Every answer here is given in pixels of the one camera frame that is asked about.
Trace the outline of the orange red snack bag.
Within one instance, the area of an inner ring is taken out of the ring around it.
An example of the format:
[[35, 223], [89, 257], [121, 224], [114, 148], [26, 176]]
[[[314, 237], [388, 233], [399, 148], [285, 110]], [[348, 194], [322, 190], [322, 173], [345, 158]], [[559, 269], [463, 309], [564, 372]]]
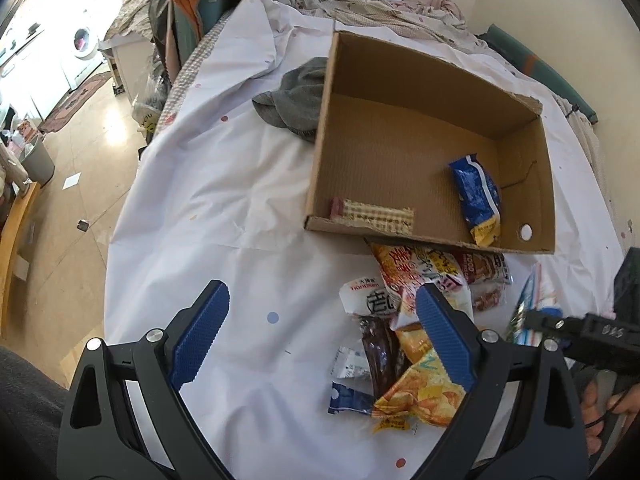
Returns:
[[460, 266], [449, 252], [419, 245], [384, 245], [370, 242], [381, 269], [390, 301], [396, 308], [393, 330], [413, 330], [419, 324], [416, 292], [434, 284], [454, 310], [474, 318], [472, 296]]

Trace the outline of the blue yellow snack packet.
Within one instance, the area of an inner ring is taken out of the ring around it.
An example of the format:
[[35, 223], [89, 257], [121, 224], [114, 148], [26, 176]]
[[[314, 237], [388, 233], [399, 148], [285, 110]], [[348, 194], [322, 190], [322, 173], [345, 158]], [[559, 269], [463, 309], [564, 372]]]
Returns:
[[478, 247], [491, 246], [501, 234], [501, 203], [497, 185], [475, 154], [450, 162], [449, 168], [473, 242]]

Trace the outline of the brown cardboard box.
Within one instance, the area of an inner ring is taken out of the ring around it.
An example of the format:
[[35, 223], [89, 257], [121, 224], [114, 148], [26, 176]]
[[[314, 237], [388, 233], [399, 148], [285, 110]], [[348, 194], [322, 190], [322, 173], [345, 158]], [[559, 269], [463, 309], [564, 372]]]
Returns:
[[451, 164], [475, 155], [498, 188], [496, 252], [555, 248], [542, 106], [423, 51], [353, 32], [332, 40], [304, 226], [375, 236], [347, 202], [410, 209], [409, 240], [473, 248]]

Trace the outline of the grey trash bin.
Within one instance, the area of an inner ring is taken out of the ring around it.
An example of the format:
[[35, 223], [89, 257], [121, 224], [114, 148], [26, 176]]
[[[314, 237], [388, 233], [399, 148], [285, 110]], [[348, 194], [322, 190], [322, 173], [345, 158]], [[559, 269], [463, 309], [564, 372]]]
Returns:
[[25, 145], [21, 154], [21, 164], [30, 180], [38, 182], [41, 186], [45, 186], [54, 176], [55, 164], [43, 144], [42, 136], [36, 136]]

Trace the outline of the white washing machine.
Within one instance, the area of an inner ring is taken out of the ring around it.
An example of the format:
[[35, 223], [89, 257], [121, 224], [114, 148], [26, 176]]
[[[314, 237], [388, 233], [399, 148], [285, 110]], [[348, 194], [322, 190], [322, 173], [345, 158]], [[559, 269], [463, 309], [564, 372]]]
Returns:
[[62, 70], [70, 91], [101, 65], [100, 32], [98, 16], [85, 6], [70, 6], [52, 21], [50, 35], [56, 66]]

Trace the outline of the white red snack bag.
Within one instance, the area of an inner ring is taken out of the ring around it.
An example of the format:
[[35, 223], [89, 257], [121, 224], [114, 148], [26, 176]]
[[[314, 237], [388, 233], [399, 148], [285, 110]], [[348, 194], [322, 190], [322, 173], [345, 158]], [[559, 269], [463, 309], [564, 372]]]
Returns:
[[351, 316], [390, 318], [396, 313], [380, 278], [356, 278], [345, 283], [338, 296], [345, 312]]

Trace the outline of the dark brown snack stick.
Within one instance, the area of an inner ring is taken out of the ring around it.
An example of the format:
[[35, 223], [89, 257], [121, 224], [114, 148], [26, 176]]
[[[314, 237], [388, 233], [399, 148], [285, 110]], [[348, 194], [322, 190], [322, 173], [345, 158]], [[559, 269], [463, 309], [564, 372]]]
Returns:
[[385, 318], [364, 316], [359, 320], [361, 342], [366, 355], [375, 399], [396, 384], [398, 372], [404, 365], [400, 344]]

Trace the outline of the small clear red candy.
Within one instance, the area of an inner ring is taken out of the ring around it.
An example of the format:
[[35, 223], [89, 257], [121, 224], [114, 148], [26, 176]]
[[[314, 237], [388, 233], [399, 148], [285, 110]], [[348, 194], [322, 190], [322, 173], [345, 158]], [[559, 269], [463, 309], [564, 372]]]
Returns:
[[501, 307], [506, 301], [507, 284], [480, 283], [470, 286], [473, 309], [483, 312]]

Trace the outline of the white printed bed sheet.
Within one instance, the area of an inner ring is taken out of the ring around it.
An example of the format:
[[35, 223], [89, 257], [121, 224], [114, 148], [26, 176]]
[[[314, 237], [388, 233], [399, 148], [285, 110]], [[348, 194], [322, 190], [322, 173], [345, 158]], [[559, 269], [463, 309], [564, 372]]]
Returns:
[[229, 314], [183, 396], [239, 479], [405, 479], [442, 437], [425, 426], [367, 434], [331, 415], [329, 365], [355, 326], [338, 291], [378, 270], [363, 236], [304, 226], [314, 144], [266, 124], [252, 99], [340, 31], [454, 63], [540, 102], [555, 248], [506, 252], [514, 278], [540, 262], [565, 313], [610, 312], [623, 251], [575, 133], [550, 91], [490, 54], [345, 27], [274, 0], [241, 0], [174, 122], [144, 151], [108, 248], [104, 330], [128, 342], [165, 326], [219, 280]]

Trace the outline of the small blue white sachet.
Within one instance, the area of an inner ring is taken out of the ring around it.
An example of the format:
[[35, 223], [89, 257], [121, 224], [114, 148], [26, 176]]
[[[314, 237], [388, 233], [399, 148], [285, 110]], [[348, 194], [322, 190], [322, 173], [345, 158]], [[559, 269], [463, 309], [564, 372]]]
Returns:
[[375, 398], [370, 394], [334, 382], [328, 406], [329, 414], [357, 413], [370, 416]]

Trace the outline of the wooden chair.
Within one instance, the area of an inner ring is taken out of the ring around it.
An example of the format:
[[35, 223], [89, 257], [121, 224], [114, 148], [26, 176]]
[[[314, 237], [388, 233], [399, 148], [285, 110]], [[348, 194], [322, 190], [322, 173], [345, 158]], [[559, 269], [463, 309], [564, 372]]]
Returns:
[[11, 289], [14, 266], [18, 260], [18, 248], [32, 212], [32, 206], [40, 193], [40, 184], [32, 182], [23, 195], [14, 200], [6, 223], [1, 232], [1, 338], [6, 338], [9, 324]]

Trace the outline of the grey dark cloth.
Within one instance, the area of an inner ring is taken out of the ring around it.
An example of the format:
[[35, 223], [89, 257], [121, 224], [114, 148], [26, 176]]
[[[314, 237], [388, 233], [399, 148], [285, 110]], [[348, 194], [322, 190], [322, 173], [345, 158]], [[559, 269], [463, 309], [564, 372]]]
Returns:
[[327, 58], [312, 58], [284, 74], [279, 88], [256, 94], [252, 104], [258, 116], [314, 144], [327, 65]]

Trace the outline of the white blue chip bag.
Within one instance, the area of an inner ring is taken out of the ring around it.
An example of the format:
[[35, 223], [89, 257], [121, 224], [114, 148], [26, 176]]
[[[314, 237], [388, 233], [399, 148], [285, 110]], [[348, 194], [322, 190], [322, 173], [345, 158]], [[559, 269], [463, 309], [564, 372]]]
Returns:
[[551, 278], [540, 262], [532, 267], [532, 272], [525, 281], [506, 329], [506, 341], [510, 344], [531, 347], [537, 347], [540, 344], [541, 332], [525, 326], [526, 314], [529, 311], [562, 315]]

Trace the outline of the yellow chip bag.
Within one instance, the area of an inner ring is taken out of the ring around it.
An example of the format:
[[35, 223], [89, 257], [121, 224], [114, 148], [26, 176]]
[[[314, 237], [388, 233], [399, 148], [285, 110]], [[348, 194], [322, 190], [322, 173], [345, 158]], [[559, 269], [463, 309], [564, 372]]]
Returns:
[[400, 330], [395, 335], [411, 365], [393, 387], [373, 404], [374, 431], [408, 430], [410, 418], [447, 427], [466, 395], [465, 388], [449, 377], [423, 328]]

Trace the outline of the floor rug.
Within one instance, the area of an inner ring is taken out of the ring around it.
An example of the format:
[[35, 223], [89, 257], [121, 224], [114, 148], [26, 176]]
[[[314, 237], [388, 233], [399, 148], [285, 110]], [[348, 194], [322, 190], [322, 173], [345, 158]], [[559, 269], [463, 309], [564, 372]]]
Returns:
[[76, 90], [70, 92], [64, 100], [52, 110], [49, 116], [38, 126], [41, 133], [58, 132], [66, 126], [74, 115], [112, 76], [103, 72], [92, 75]]

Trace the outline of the crumpled floral blanket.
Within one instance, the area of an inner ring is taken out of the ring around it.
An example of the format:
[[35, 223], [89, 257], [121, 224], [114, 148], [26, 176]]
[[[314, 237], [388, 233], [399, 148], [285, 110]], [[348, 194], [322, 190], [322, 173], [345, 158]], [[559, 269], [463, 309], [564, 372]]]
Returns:
[[487, 53], [488, 44], [470, 32], [452, 0], [276, 0], [315, 18], [344, 25], [386, 26], [409, 39], [434, 40], [464, 53]]

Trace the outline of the wafer biscuit packet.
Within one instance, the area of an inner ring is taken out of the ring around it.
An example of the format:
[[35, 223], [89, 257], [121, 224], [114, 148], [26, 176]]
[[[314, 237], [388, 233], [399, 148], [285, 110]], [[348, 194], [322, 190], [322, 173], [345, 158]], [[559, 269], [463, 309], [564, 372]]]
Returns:
[[353, 228], [365, 228], [394, 235], [410, 235], [413, 232], [414, 210], [390, 208], [335, 197], [331, 204], [330, 220]]

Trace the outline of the teal pillow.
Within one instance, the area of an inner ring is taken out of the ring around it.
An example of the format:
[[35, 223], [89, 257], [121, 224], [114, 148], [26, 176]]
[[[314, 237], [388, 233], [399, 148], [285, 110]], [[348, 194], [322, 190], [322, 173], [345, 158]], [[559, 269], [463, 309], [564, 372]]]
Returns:
[[567, 99], [572, 107], [580, 110], [593, 125], [599, 121], [597, 112], [564, 77], [500, 27], [491, 24], [478, 38], [484, 40], [492, 50], [499, 53], [522, 74], [541, 82], [558, 96]]

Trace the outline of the red brown snack packet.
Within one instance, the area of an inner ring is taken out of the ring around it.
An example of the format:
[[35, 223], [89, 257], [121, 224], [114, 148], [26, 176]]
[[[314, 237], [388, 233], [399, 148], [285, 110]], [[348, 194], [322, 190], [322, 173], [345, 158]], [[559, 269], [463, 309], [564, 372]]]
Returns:
[[465, 281], [469, 285], [491, 283], [510, 284], [511, 272], [506, 258], [498, 252], [468, 252], [454, 248], [451, 255], [460, 266]]

